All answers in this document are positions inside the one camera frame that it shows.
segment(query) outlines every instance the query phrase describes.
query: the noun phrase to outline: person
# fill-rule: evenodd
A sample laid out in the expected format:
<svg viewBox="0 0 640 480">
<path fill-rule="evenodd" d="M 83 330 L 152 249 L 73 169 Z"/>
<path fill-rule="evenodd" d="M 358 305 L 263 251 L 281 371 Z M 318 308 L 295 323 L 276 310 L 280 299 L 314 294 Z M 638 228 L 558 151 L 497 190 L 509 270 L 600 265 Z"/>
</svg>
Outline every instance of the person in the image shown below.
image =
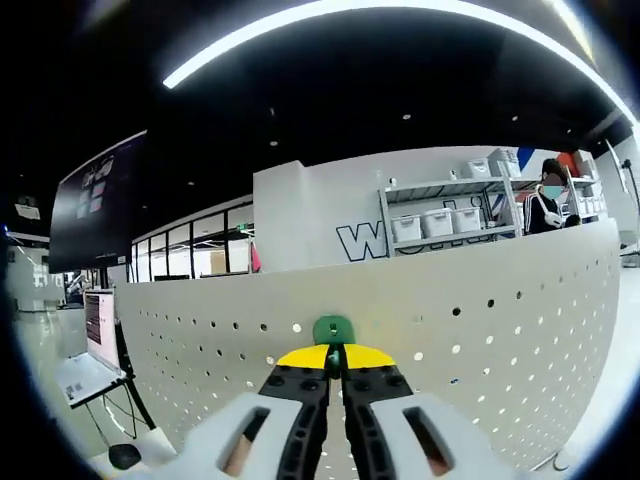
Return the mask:
<svg viewBox="0 0 640 480">
<path fill-rule="evenodd" d="M 524 213 L 524 234 L 552 232 L 560 228 L 557 222 L 548 222 L 547 213 L 558 216 L 560 208 L 556 202 L 566 189 L 568 183 L 567 174 L 560 163 L 547 158 L 542 164 L 542 184 L 536 186 L 536 191 L 525 199 L 522 209 Z M 544 202 L 547 212 L 540 205 Z"/>
<path fill-rule="evenodd" d="M 565 227 L 577 227 L 578 225 L 582 225 L 582 220 L 579 215 L 569 215 L 567 220 L 564 222 Z"/>
</svg>

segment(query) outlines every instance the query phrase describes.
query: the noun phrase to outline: wall-mounted screen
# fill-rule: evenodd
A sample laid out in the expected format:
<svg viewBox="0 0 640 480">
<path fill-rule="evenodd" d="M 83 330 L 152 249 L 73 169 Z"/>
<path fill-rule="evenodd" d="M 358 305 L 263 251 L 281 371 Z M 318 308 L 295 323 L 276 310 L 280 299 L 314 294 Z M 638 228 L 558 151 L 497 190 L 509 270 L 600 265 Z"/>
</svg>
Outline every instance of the wall-mounted screen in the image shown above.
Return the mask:
<svg viewBox="0 0 640 480">
<path fill-rule="evenodd" d="M 60 182 L 51 220 L 51 273 L 131 261 L 133 174 L 144 134 L 114 145 Z"/>
</svg>

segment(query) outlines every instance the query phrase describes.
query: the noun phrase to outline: pegboard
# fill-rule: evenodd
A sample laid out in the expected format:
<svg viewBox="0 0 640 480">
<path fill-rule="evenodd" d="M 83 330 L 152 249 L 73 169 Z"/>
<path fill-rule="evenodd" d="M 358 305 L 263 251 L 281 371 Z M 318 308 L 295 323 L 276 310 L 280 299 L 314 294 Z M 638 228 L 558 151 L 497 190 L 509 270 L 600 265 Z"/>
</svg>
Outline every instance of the pegboard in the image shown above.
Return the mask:
<svg viewBox="0 0 640 480">
<path fill-rule="evenodd" d="M 274 361 L 313 343 L 323 314 L 389 353 L 416 392 L 454 405 L 528 469 L 564 445 L 600 378 L 617 312 L 607 220 L 441 252 L 315 269 L 118 287 L 143 400 L 175 447 Z M 316 478 L 356 472 L 334 382 Z"/>
</svg>

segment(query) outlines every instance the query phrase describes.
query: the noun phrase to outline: ceiling light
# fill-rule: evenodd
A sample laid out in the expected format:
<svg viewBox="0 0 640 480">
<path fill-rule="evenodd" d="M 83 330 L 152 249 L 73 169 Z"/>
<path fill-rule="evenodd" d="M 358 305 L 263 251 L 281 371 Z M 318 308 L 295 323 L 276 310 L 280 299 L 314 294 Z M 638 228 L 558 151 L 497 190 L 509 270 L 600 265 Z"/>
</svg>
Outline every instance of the ceiling light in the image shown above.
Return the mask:
<svg viewBox="0 0 640 480">
<path fill-rule="evenodd" d="M 330 13 L 348 10 L 362 10 L 365 8 L 375 7 L 424 8 L 428 10 L 456 13 L 493 23 L 494 25 L 498 25 L 523 35 L 571 63 L 611 99 L 611 101 L 627 117 L 629 122 L 631 122 L 632 126 L 635 126 L 638 123 L 629 107 L 622 101 L 620 96 L 611 88 L 611 86 L 571 50 L 519 20 L 488 8 L 461 2 L 459 0 L 350 0 L 349 2 L 345 2 L 344 0 L 319 0 L 316 2 L 306 3 L 304 5 L 282 10 L 278 13 L 274 13 L 273 15 L 264 17 L 230 33 L 229 35 L 226 35 L 225 37 L 222 37 L 183 63 L 173 73 L 165 78 L 162 83 L 167 88 L 174 88 L 192 73 L 196 72 L 202 68 L 202 66 L 219 57 L 223 53 L 228 52 L 252 38 L 286 25 Z"/>
</svg>

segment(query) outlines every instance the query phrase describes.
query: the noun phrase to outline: monitor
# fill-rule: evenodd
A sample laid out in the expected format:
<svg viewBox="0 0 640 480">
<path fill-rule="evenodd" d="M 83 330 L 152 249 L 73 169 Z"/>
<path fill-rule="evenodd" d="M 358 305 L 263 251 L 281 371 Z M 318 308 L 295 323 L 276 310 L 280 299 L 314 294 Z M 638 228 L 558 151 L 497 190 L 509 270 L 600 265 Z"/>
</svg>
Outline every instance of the monitor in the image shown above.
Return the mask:
<svg viewBox="0 0 640 480">
<path fill-rule="evenodd" d="M 113 290 L 85 291 L 84 318 L 87 327 L 87 352 L 106 366 L 119 370 Z"/>
<path fill-rule="evenodd" d="M 60 182 L 51 217 L 50 273 L 131 261 L 133 175 L 144 133 L 108 148 Z"/>
</svg>

